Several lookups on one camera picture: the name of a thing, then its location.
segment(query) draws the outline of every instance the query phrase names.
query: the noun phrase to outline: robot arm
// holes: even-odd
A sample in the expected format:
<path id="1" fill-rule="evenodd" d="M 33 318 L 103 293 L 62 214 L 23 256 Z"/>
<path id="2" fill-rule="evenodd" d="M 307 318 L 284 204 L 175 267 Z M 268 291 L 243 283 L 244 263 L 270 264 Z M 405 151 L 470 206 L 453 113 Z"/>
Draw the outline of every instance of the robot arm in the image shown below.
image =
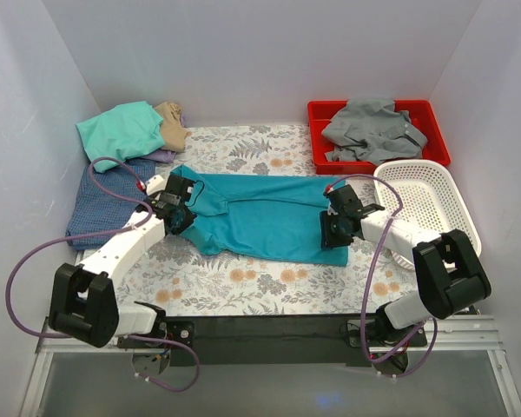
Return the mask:
<path id="1" fill-rule="evenodd" d="M 154 333 L 165 315 L 161 308 L 135 303 L 117 307 L 115 289 L 139 258 L 167 234 L 180 234 L 193 223 L 185 202 L 195 182 L 170 175 L 155 175 L 146 182 L 148 203 L 155 216 L 126 233 L 112 237 L 78 266 L 64 263 L 55 274 L 49 325 L 101 348 L 112 337 Z M 138 208 L 125 226 L 137 224 L 147 213 Z"/>
<path id="2" fill-rule="evenodd" d="M 363 206 L 349 185 L 325 195 L 330 204 L 320 213 L 323 248 L 349 245 L 354 237 L 379 241 L 390 219 L 383 207 Z M 491 294 L 486 273 L 461 230 L 440 234 L 395 219 L 384 246 L 412 261 L 419 290 L 377 310 L 379 338 L 432 317 L 445 319 Z"/>

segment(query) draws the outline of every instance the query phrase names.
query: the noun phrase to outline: teal shirt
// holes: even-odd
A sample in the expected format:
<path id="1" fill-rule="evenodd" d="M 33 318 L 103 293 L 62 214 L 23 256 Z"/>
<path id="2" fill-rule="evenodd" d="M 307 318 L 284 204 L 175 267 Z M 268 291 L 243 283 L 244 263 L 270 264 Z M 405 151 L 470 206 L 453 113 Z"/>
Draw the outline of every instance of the teal shirt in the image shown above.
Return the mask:
<path id="1" fill-rule="evenodd" d="M 345 266 L 347 248 L 321 247 L 322 195 L 331 177 L 172 173 L 198 181 L 187 203 L 197 215 L 181 235 L 204 255 L 222 250 L 275 261 Z"/>

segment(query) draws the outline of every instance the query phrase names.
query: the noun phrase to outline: purple fabric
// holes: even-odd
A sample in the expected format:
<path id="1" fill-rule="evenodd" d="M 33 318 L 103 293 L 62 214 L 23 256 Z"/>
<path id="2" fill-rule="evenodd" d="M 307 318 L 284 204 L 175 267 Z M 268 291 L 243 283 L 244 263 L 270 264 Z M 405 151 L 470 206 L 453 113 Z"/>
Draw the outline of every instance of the purple fabric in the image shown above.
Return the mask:
<path id="1" fill-rule="evenodd" d="M 172 163 L 175 158 L 175 152 L 172 152 L 171 150 L 158 149 L 148 155 L 141 156 L 141 158 L 157 162 Z"/>

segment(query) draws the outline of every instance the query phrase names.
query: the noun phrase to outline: folded clothing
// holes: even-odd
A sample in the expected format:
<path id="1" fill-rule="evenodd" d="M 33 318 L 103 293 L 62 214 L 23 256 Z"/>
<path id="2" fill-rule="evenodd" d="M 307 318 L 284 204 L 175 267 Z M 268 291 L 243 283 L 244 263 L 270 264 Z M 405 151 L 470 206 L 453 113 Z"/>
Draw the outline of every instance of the folded clothing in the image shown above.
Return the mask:
<path id="1" fill-rule="evenodd" d="M 336 147 L 328 161 L 368 161 L 380 165 L 397 158 L 420 158 L 426 136 L 411 124 L 409 112 L 395 111 L 392 99 L 354 99 L 332 118 L 322 135 Z"/>
<path id="2" fill-rule="evenodd" d="M 142 156 L 143 159 L 150 159 L 151 161 L 172 163 L 175 158 L 175 152 L 171 150 L 157 149 L 148 155 Z"/>
<path id="3" fill-rule="evenodd" d="M 154 161 L 133 159 L 126 162 L 143 181 L 155 175 Z M 96 180 L 110 191 L 126 197 L 144 200 L 136 187 L 135 177 L 121 167 L 95 174 Z M 132 202 L 123 202 L 101 191 L 90 179 L 85 168 L 76 197 L 76 207 L 66 230 L 66 236 L 122 228 L 135 211 Z M 68 242 L 75 250 L 100 248 L 112 236 L 97 236 Z"/>
<path id="4" fill-rule="evenodd" d="M 163 120 L 160 127 L 160 133 L 164 140 L 162 148 L 174 152 L 183 152 L 185 138 L 191 135 L 191 132 L 182 126 L 181 107 L 175 103 L 164 102 L 156 106 L 155 110 L 162 116 Z"/>
<path id="5" fill-rule="evenodd" d="M 181 165 L 172 171 L 197 181 L 188 203 L 197 215 L 181 236 L 204 255 L 227 249 L 276 261 L 345 266 L 347 248 L 321 247 L 322 195 L 333 178 L 197 174 Z"/>
<path id="6" fill-rule="evenodd" d="M 148 155 L 164 145 L 160 134 L 162 120 L 147 102 L 135 102 L 115 106 L 76 126 L 91 161 L 100 156 L 126 161 Z M 104 172 L 116 165 L 100 161 L 95 170 Z"/>

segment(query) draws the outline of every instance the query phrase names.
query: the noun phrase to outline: leaf pattern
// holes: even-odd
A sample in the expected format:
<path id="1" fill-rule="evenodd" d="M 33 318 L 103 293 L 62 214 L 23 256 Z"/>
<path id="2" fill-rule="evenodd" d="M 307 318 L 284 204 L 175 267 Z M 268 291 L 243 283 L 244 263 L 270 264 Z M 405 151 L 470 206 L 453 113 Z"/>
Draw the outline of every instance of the leaf pattern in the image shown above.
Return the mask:
<path id="1" fill-rule="evenodd" d="M 185 163 L 208 174 L 315 175 L 307 126 L 191 131 L 185 152 L 177 155 L 174 164 L 157 164 L 157 174 L 167 175 Z M 364 204 L 375 202 L 372 182 L 347 182 Z M 230 252 L 205 256 L 191 242 L 169 236 L 128 271 L 116 297 L 120 305 L 153 303 L 171 316 L 359 312 L 374 248 L 373 243 L 356 239 L 349 247 L 347 266 L 337 268 L 266 261 Z M 416 287 L 415 274 L 399 267 L 390 252 L 384 251 L 378 259 L 368 310 L 373 312 Z"/>
<path id="2" fill-rule="evenodd" d="M 268 152 L 272 147 L 269 141 L 263 139 L 253 139 L 252 141 L 241 141 L 234 146 L 229 154 L 239 158 L 253 158 L 261 156 L 263 152 Z"/>

